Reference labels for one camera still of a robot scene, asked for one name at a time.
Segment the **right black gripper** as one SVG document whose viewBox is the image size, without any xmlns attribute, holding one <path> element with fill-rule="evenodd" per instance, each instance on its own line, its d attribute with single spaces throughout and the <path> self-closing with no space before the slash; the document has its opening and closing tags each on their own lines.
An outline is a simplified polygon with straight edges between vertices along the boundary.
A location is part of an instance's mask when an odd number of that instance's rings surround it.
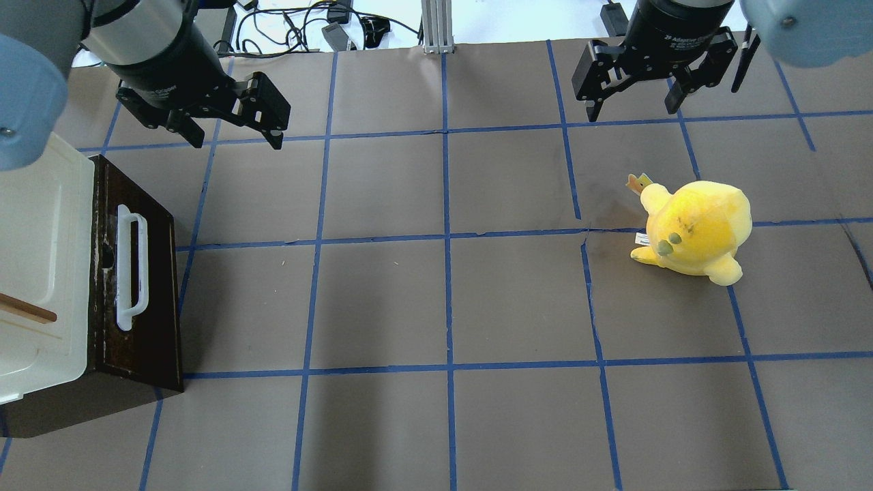
<svg viewBox="0 0 873 491">
<path fill-rule="evenodd" d="M 664 103 L 676 115 L 686 97 L 720 84 L 738 50 L 723 21 L 733 1 L 638 1 L 620 46 L 589 40 L 572 76 L 574 96 L 596 122 L 605 100 L 631 77 L 672 76 Z"/>
</svg>

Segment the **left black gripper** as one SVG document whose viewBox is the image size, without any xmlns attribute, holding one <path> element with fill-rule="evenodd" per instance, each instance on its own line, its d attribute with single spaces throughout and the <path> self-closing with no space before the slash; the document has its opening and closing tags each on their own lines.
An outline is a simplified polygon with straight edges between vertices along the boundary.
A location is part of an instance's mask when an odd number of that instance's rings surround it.
<svg viewBox="0 0 873 491">
<path fill-rule="evenodd" d="M 281 150 L 292 108 L 264 72 L 234 82 L 194 18 L 231 1 L 94 1 L 89 50 L 121 79 L 119 99 L 144 125 L 202 148 L 195 118 L 256 130 Z"/>
</svg>

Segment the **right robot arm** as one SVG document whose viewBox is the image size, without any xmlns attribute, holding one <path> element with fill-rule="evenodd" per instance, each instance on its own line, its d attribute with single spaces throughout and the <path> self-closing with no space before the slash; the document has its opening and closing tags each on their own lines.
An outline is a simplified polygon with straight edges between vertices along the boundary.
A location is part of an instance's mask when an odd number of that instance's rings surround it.
<svg viewBox="0 0 873 491">
<path fill-rule="evenodd" d="M 798 68 L 823 68 L 871 50 L 870 1 L 742 1 L 746 19 L 739 42 L 724 19 L 732 1 L 638 1 L 617 46 L 593 38 L 572 76 L 574 97 L 587 119 L 598 120 L 603 103 L 633 84 L 671 80 L 664 99 L 677 114 L 686 97 L 716 87 L 735 57 L 730 90 L 738 92 L 755 53 Z"/>
</svg>

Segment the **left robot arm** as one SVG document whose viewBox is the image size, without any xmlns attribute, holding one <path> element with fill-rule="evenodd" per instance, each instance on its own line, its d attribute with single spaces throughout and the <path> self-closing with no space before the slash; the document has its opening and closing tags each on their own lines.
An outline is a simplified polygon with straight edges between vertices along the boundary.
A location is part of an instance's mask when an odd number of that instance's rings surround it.
<svg viewBox="0 0 873 491">
<path fill-rule="evenodd" d="M 41 158 L 68 102 L 79 47 L 118 75 L 116 97 L 145 128 L 205 142 L 200 119 L 252 128 L 280 149 L 292 108 L 268 75 L 234 80 L 194 24 L 196 1 L 3 1 L 2 170 Z"/>
</svg>

